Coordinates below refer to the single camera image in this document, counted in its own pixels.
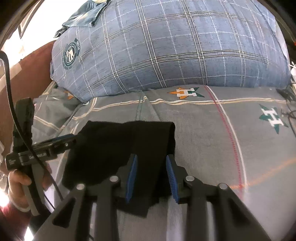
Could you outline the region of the red sleeved left forearm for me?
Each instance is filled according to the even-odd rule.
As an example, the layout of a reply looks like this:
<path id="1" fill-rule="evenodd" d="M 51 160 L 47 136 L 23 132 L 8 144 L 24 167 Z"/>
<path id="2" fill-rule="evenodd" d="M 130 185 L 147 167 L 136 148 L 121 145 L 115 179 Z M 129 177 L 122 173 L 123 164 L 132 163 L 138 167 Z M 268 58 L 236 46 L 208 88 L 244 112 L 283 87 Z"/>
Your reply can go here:
<path id="1" fill-rule="evenodd" d="M 30 210 L 22 212 L 11 202 L 1 207 L 1 240 L 24 240 L 31 217 Z"/>

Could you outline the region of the left hand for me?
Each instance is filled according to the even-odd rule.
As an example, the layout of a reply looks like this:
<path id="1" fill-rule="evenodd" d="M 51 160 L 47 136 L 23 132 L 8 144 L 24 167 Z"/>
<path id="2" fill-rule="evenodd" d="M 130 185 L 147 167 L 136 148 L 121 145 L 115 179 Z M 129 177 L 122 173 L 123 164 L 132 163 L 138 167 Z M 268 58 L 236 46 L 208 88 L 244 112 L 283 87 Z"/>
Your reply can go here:
<path id="1" fill-rule="evenodd" d="M 8 175 L 9 189 L 8 197 L 10 202 L 21 212 L 28 212 L 30 210 L 27 197 L 23 190 L 24 186 L 29 186 L 32 183 L 32 180 L 25 173 L 14 170 L 11 171 Z"/>

